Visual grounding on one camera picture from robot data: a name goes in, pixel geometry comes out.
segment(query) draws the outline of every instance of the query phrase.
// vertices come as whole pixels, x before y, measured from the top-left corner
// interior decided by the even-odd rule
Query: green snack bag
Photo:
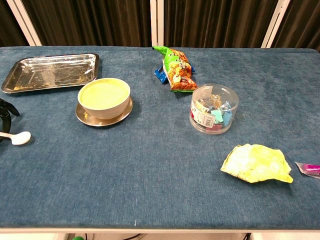
[[[153,46],[163,56],[163,70],[170,83],[172,92],[193,92],[197,88],[191,79],[192,67],[182,51],[166,46]]]

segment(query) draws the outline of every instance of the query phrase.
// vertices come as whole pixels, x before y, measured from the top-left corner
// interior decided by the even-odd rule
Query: bowl
[[[113,119],[120,115],[129,103],[130,87],[117,78],[101,78],[81,88],[78,102],[91,116]]]
[[[199,86],[192,94],[190,123],[202,133],[222,134],[230,128],[238,105],[238,95],[227,86],[215,83]]]

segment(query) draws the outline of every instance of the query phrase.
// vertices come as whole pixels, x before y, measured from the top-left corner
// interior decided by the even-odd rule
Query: table
[[[320,54],[180,49],[198,85],[237,92],[240,105],[226,133],[191,126],[191,95],[170,92],[154,76],[162,57],[151,47],[0,48],[1,82],[22,58],[97,53],[98,77],[128,82],[134,102],[124,121],[96,128],[75,116],[79,87],[1,92],[21,113],[11,132],[30,131],[32,139],[0,143],[0,232],[320,230],[320,182],[294,163],[320,164]],[[246,143],[282,150],[293,183],[250,184],[221,172],[233,147]]]

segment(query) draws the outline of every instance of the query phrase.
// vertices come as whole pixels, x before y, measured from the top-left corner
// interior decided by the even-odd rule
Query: chip bag
[[[191,79],[192,67],[182,51],[166,46],[153,46],[163,56],[163,70],[172,92],[193,92],[197,84]]]
[[[291,168],[282,151],[258,144],[236,146],[220,170],[249,183],[268,179],[293,182],[289,175]]]

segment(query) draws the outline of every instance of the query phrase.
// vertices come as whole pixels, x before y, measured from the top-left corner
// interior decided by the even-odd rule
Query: clear plastic container
[[[198,131],[223,134],[235,117],[239,98],[231,88],[209,83],[199,86],[192,94],[189,119]]]

